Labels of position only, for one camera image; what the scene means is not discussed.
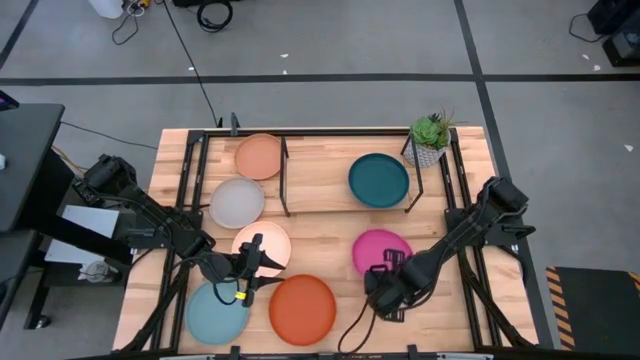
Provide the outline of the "warm grey plate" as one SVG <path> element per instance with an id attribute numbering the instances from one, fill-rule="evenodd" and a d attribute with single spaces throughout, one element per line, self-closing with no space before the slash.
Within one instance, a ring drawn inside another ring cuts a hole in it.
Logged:
<path id="1" fill-rule="evenodd" d="M 209 214 L 216 224 L 239 229 L 255 222 L 264 206 L 264 191 L 258 183 L 246 177 L 234 177 L 223 181 L 212 192 Z"/>

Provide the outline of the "white panel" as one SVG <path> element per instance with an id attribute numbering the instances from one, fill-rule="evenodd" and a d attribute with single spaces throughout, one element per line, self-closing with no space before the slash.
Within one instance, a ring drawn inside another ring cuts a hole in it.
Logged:
<path id="1" fill-rule="evenodd" d="M 116 228 L 119 213 L 110 209 L 66 205 L 62 217 L 111 238 Z M 46 262 L 89 265 L 95 261 L 103 261 L 104 257 L 53 239 L 44 259 Z"/>

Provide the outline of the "magenta plate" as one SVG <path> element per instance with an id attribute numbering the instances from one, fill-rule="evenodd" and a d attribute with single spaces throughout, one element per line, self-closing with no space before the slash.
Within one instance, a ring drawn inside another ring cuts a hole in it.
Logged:
<path id="1" fill-rule="evenodd" d="M 384 257 L 384 251 L 387 249 L 401 251 L 405 257 L 413 254 L 409 244 L 398 234 L 384 229 L 368 230 L 362 233 L 352 246 L 354 267 L 361 275 L 373 265 L 385 265 L 391 269 L 392 262 Z"/>

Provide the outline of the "dark orange plate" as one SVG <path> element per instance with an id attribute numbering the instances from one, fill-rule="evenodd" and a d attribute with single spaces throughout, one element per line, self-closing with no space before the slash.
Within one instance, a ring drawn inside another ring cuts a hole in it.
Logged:
<path id="1" fill-rule="evenodd" d="M 336 319 L 333 292 L 321 279 L 296 275 L 281 282 L 269 302 L 269 320 L 286 343 L 309 346 L 330 332 Z"/>

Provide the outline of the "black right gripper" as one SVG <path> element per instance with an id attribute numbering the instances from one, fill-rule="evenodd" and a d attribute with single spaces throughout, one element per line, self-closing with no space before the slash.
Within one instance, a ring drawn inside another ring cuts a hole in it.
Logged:
<path id="1" fill-rule="evenodd" d="M 365 272 L 366 303 L 382 320 L 394 323 L 405 321 L 405 311 L 418 302 L 418 265 L 404 262 L 404 252 L 385 249 L 385 265 L 373 265 Z"/>

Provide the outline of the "salmon tan plate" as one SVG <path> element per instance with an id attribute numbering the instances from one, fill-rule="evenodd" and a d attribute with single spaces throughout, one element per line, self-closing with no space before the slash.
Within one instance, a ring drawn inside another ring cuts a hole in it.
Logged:
<path id="1" fill-rule="evenodd" d="M 238 145 L 234 161 L 237 171 L 253 180 L 265 180 L 280 171 L 281 142 L 269 134 L 254 134 Z"/>

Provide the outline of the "black equipment case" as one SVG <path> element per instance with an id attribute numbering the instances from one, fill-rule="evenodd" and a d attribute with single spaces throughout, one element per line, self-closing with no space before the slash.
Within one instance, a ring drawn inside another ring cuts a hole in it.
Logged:
<path id="1" fill-rule="evenodd" d="M 640 0 L 597 0 L 587 18 L 612 66 L 640 66 Z"/>

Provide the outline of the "dark green plate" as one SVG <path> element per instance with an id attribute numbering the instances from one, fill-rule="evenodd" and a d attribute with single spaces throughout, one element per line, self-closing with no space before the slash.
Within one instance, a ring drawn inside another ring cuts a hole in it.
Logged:
<path id="1" fill-rule="evenodd" d="M 357 200 L 376 209 L 391 208 L 408 194 L 409 175 L 396 158 L 383 153 L 359 157 L 348 172 L 348 185 Z"/>

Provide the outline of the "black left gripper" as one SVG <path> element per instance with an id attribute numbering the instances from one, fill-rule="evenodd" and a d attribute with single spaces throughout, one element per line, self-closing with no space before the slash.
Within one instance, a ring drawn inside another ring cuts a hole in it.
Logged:
<path id="1" fill-rule="evenodd" d="M 235 269 L 238 271 L 236 277 L 246 281 L 244 290 L 245 297 L 242 299 L 243 307 L 251 307 L 255 299 L 255 293 L 262 287 L 277 284 L 283 278 L 257 278 L 256 272 L 259 267 L 282 271 L 286 267 L 271 259 L 266 252 L 261 252 L 260 245 L 263 235 L 256 233 L 250 242 L 244 242 L 239 248 Z"/>

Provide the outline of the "black hazard striped mat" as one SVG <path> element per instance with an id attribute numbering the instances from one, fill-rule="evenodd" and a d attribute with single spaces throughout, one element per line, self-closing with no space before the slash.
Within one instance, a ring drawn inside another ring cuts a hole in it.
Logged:
<path id="1" fill-rule="evenodd" d="M 640 357 L 640 275 L 546 269 L 563 350 Z"/>

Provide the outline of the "light blue plate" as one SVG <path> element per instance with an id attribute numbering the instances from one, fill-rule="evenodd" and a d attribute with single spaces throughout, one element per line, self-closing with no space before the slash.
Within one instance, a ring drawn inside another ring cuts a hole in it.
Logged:
<path id="1" fill-rule="evenodd" d="M 244 331 L 250 309 L 235 298 L 238 286 L 233 283 L 203 283 L 189 297 L 185 324 L 191 336 L 209 346 L 232 342 Z"/>

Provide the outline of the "pale peach plate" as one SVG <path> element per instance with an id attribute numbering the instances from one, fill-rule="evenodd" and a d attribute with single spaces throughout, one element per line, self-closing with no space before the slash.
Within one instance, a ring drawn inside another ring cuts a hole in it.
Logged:
<path id="1" fill-rule="evenodd" d="M 282 227 L 270 221 L 254 222 L 240 230 L 233 240 L 232 252 L 239 253 L 241 245 L 250 242 L 256 233 L 263 235 L 260 249 L 278 264 L 286 266 L 292 251 L 290 238 Z"/>

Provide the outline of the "black metal wooden shelf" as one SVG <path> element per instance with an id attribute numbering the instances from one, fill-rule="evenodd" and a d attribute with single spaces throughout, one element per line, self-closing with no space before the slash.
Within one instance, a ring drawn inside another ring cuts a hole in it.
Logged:
<path id="1" fill-rule="evenodd" d="M 363 156 L 383 154 L 399 162 L 398 176 L 409 189 L 390 210 L 403 211 L 419 195 L 416 170 L 404 161 L 407 135 L 286 136 L 281 199 L 291 214 L 374 211 L 349 185 L 352 165 Z"/>

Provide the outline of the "black metal rig frame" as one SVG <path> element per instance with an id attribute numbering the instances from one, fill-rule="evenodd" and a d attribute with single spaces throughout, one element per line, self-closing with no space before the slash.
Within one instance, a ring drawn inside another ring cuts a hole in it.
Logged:
<path id="1" fill-rule="evenodd" d="M 274 136 L 347 136 L 364 128 L 277 129 L 266 130 Z M 187 205 L 209 203 L 211 192 L 224 180 L 235 177 L 234 152 L 241 138 L 229 137 L 229 131 L 213 131 L 206 152 L 204 170 L 198 169 L 202 144 L 193 147 L 190 173 L 187 175 Z M 405 128 L 373 128 L 373 135 L 407 135 Z M 149 194 L 163 205 L 175 205 L 179 175 L 189 130 L 165 129 L 156 155 Z M 494 175 L 493 159 L 482 127 L 457 129 L 462 163 L 466 170 L 471 200 L 482 184 Z M 186 330 L 184 320 L 177 340 L 182 354 L 229 354 L 231 346 L 240 346 L 244 354 L 332 353 L 339 338 L 353 323 L 365 300 L 363 279 L 353 266 L 352 244 L 369 229 L 387 229 L 403 237 L 414 252 L 429 248 L 446 233 L 444 210 L 449 207 L 439 166 L 422 170 L 423 193 L 411 212 L 374 210 L 363 212 L 298 213 L 287 217 L 279 198 L 279 177 L 260 181 L 266 202 L 260 220 L 282 227 L 291 239 L 292 253 L 281 277 L 308 274 L 321 278 L 332 290 L 337 304 L 336 320 L 327 336 L 309 346 L 294 346 L 273 332 L 269 321 L 269 302 L 277 285 L 256 293 L 249 321 L 242 334 L 230 344 L 206 346 Z M 486 272 L 493 299 L 520 334 L 539 343 L 519 261 L 499 248 L 483 248 Z M 165 250 L 156 250 L 132 270 L 113 342 L 114 349 L 129 343 L 155 307 L 161 287 Z M 443 265 L 433 297 L 419 308 L 407 312 L 404 323 L 376 320 L 371 337 L 360 353 L 406 352 L 415 344 L 421 352 L 468 351 L 473 349 L 469 317 L 457 258 Z"/>

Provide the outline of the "black desk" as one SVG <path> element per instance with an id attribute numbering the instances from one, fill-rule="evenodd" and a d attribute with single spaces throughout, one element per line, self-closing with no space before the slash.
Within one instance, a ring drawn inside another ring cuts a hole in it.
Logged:
<path id="1" fill-rule="evenodd" d="M 39 168 L 58 132 L 65 107 L 22 104 L 0 111 L 0 233 L 12 231 L 21 216 Z"/>

